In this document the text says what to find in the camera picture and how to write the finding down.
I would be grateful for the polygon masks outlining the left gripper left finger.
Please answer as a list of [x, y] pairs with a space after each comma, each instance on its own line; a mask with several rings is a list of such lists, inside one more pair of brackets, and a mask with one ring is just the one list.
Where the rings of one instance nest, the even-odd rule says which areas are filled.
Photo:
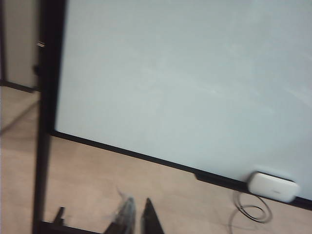
[[105, 234], [133, 234], [136, 223], [136, 204], [132, 196], [120, 194], [121, 202]]

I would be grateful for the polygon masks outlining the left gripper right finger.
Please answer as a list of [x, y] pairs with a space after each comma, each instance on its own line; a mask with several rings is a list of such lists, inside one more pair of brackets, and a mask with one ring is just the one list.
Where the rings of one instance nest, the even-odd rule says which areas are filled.
[[152, 201], [149, 198], [146, 199], [145, 207], [141, 215], [140, 231], [141, 234], [164, 234]]

